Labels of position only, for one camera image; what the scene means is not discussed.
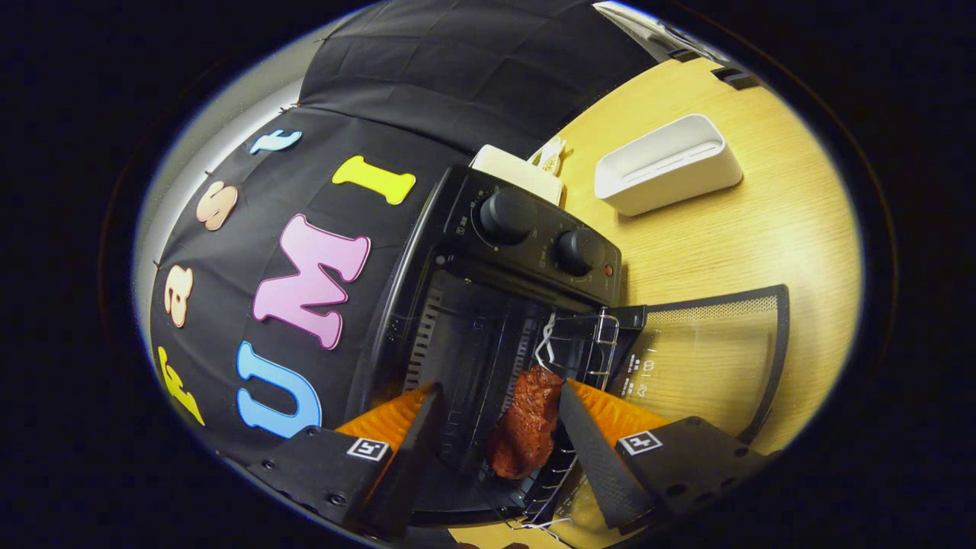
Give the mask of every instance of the black knob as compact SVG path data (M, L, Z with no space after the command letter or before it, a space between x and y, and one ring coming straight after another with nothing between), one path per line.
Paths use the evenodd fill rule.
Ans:
M515 189L495 192L481 204L478 219L488 237L502 244L517 244L536 226L536 204Z
M555 244L559 268L570 275L583 276L603 263L603 241L589 229L564 232Z

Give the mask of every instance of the wooden table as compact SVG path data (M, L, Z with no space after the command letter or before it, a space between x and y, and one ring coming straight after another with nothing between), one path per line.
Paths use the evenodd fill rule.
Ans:
M816 138L771 92L736 91L710 73L718 67L704 59L668 61L608 94L558 133L567 143L559 178L566 186L565 209L623 252L626 304L789 287L783 377L752 445L767 453L802 430L842 368L861 309L864 265L843 182ZM693 112L710 118L725 136L745 173L742 183L632 218L594 196L593 170L604 154ZM726 381L707 372L696 376L705 390L721 391ZM714 421L720 413L705 409L700 415ZM562 547L539 530L512 532L505 525L451 531L481 549L512 541L532 549Z

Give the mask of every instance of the black cloth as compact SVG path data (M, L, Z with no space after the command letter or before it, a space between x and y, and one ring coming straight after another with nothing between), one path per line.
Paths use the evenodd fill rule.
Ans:
M277 116L241 144L190 199L161 260L150 314L152 349L163 347L183 390L196 400L201 427L187 424L207 446L245 464L281 442L242 420L237 392L262 405L296 412L295 399L258 377L241 379L241 342L259 357L300 374L321 403L321 426L336 428L364 411L351 395L357 359L391 274L427 196L452 163L491 143L528 156L560 125L602 93L653 65L627 36L587 2L390 2L339 24L311 62L300 106ZM259 136L302 131L280 151L249 149ZM417 183L399 205L355 184L331 183L347 159ZM196 220L206 189L224 181L237 205L218 231ZM255 293L263 280L293 275L280 235L296 214L326 232L367 236L371 252L358 279L341 282L346 302L313 308L343 317L342 337L326 350L318 339L269 317L257 321ZM182 328L164 310L167 274L193 270ZM161 364L156 357L156 373Z
M657 62L586 0L397 0L324 37L303 106L527 158Z
M278 129L284 129L284 135L296 130L303 134L290 148L249 152L259 136ZM336 169L356 155L388 171L413 174L417 182L398 205L353 183L333 184ZM169 364L180 375L183 389L193 394L206 426L174 405L209 447L247 464L282 441L242 421L236 401L241 388L281 413L296 410L295 399L286 391L257 377L241 379L235 364L242 341L249 342L256 355L308 381L321 402L322 427L334 429L348 419L346 402L356 359L410 229L444 171L452 163L468 161L467 155L409 132L297 107L271 120L214 170L186 205L163 250L150 312L152 349L166 350ZM237 187L239 195L224 225L208 231L196 220L196 204L215 181ZM321 315L329 311L342 315L342 336L332 350L298 327L274 317L257 321L252 314L255 292L263 280L297 273L279 245L282 231L296 214L305 215L323 231L371 240L369 256L355 281L342 282L335 272L326 271L346 292L347 300L310 308ZM164 309L166 277L174 265L193 270L182 328L174 326ZM156 372L160 372L158 358Z

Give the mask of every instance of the cooked meat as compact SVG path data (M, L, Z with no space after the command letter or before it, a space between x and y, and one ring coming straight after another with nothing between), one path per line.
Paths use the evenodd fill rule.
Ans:
M536 364L518 374L511 405L488 438L488 464L499 477L524 479L552 453L562 379Z

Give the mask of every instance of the white cable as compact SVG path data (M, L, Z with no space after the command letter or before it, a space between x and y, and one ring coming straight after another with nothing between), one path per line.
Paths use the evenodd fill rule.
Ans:
M559 520L556 520L556 521L549 521L547 523L542 523L540 525L522 525L522 527L523 528L547 528L547 527L550 527L550 526L552 526L552 525L554 525L556 523L561 523L563 521L569 521L569 522L572 523L573 522L573 519L571 519L569 517L566 517L566 518L559 519Z
M539 346L536 347L536 352L535 352L536 361L539 363L540 366L542 366L545 369L549 369L549 368L546 366L546 363L543 361L543 358L539 356L539 351L545 345L546 351L549 353L549 362L552 363L555 360L555 353L552 352L552 343L549 341L549 337L552 336L552 328L554 326L555 326L555 312L549 315L549 322L546 324L546 327L543 328L543 340L539 342Z

